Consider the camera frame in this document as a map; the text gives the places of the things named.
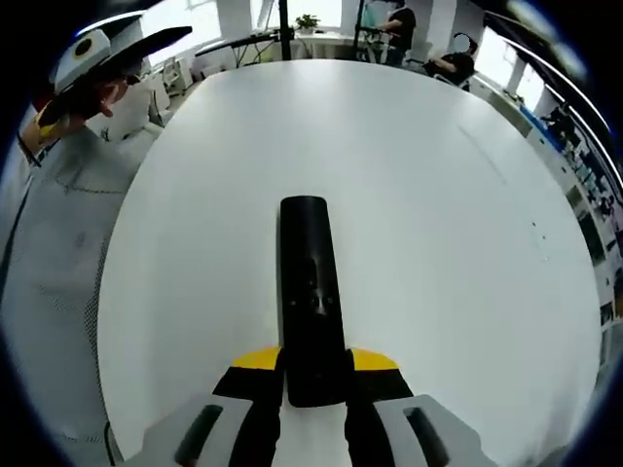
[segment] black pole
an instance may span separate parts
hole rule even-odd
[[[357,60],[357,49],[359,48],[359,33],[361,32],[361,17],[363,17],[363,6],[366,0],[359,0],[357,10],[357,22],[354,24],[354,40],[352,41],[352,59]]]
[[[281,36],[281,59],[291,60],[290,25],[288,24],[288,0],[279,0],[279,31]]]

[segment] person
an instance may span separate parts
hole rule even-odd
[[[612,214],[614,205],[614,196],[610,195],[610,198],[603,197],[602,202],[600,203],[600,212],[604,218],[608,217]]]
[[[467,34],[455,34],[453,41],[455,52],[441,58],[433,58],[423,66],[428,76],[441,75],[454,85],[460,85],[474,74],[474,54],[478,43]]]
[[[417,25],[416,14],[406,6],[405,0],[393,0],[389,3],[394,9],[389,13],[387,22],[381,24],[379,29],[391,34],[386,64],[401,66],[405,53],[411,49]]]
[[[552,113],[543,118],[543,121],[547,124],[547,129],[561,143],[566,143],[566,140],[572,138],[575,133],[575,125],[569,114],[568,102],[564,102],[554,109]]]
[[[162,42],[161,48],[172,40]],[[107,415],[97,367],[99,285],[117,216],[141,163],[86,123],[129,108],[125,97],[137,84],[133,73],[145,49],[129,49],[135,56],[111,54],[108,63],[125,60],[119,70],[101,65],[92,73],[98,78],[53,95],[57,81],[42,78],[31,93],[40,112],[18,135],[22,153],[39,168],[32,169],[5,253],[0,328],[24,393],[68,457],[63,463],[71,465],[113,463],[104,442]]]

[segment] cable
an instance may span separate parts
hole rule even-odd
[[[234,54],[234,61],[238,63],[238,57],[236,56],[236,49],[232,48],[232,54]]]
[[[72,192],[80,192],[80,193],[89,193],[91,195],[125,195],[126,194],[126,192],[123,190],[121,191],[92,190],[90,188],[76,187],[75,185],[73,185],[73,183],[82,174],[83,169],[84,169],[83,166],[79,167],[76,173],[73,174],[73,179],[68,183],[65,183],[62,180],[60,180],[62,172],[59,172],[58,175],[56,176],[55,182],[57,182],[58,185],[64,188],[66,193],[72,191]]]
[[[246,51],[248,50],[249,45],[245,45],[244,46],[244,50],[242,51],[242,54],[240,54],[237,58],[236,58],[236,68],[240,68],[240,64],[242,63],[242,60],[244,59],[244,56],[246,55]]]
[[[43,159],[45,159],[48,156],[48,154],[50,153],[52,148],[58,143],[58,141],[60,141],[60,138],[58,138],[50,146],[46,146],[45,148],[43,148],[43,150],[41,151],[41,154],[39,155],[39,162],[42,162]]]
[[[115,456],[113,455],[113,450],[110,448],[110,421],[106,421],[104,425],[104,445],[106,446],[106,454],[108,455],[108,462],[110,465],[117,465],[115,463]]]
[[[262,49],[261,51],[260,51],[260,50],[257,48],[257,46],[256,46],[256,47],[255,47],[255,49],[257,49],[258,53],[257,53],[257,55],[255,55],[255,58],[253,58],[253,63],[255,63],[255,60],[257,60],[257,59],[258,59],[258,57],[260,58],[259,63],[262,63],[262,54],[263,54],[265,51],[267,51],[267,50],[269,49],[269,47],[270,47],[272,44],[275,44],[275,41],[271,41],[271,42],[269,43],[269,45],[268,45],[268,46],[266,46],[266,47],[265,47],[264,49]]]
[[[309,57],[309,58],[313,58],[312,52],[311,52],[311,51],[310,51],[310,49],[308,48],[307,43],[306,43],[303,39],[301,39],[301,38],[299,38],[299,41],[301,41],[301,44],[303,44],[303,48],[305,49],[305,52],[307,52],[308,57]]]
[[[28,146],[26,146],[26,143],[23,141],[23,139],[21,139],[21,135],[19,133],[17,134],[17,139],[18,139],[19,148],[26,156],[26,160],[28,161],[28,163],[30,165],[36,165],[37,167],[40,167],[41,163],[37,161],[37,158],[35,158],[35,155],[32,154],[32,151],[30,151]]]
[[[234,51],[234,59],[236,61],[236,68],[240,67],[240,53],[237,52],[238,50],[239,48],[232,49],[232,51]]]

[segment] office room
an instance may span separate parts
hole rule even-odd
[[[13,444],[600,464],[623,433],[623,160],[585,39],[609,7],[62,3],[5,111]]]

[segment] white wall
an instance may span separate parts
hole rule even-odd
[[[416,14],[416,37],[427,41],[433,4],[439,0],[407,0],[407,6]]]
[[[515,62],[515,67],[513,68],[513,73],[510,75],[510,80],[508,80],[506,90],[513,94],[517,93],[517,88],[522,81],[524,71],[526,71],[526,63],[518,57]]]
[[[342,1],[342,27],[340,28],[342,33],[354,34],[354,27],[357,23],[358,9],[359,0]]]
[[[252,31],[249,0],[216,0],[218,19],[223,39],[233,40],[248,36]]]
[[[485,12],[469,0],[456,0],[456,2],[451,37],[462,32],[480,44],[485,32]]]
[[[433,2],[426,41],[432,44],[434,51],[440,52],[448,49],[456,13],[457,0],[435,0]]]
[[[559,102],[554,97],[554,94],[552,94],[548,89],[545,89],[536,104],[533,113],[537,117],[544,117],[549,115],[556,107],[558,107],[558,104]]]

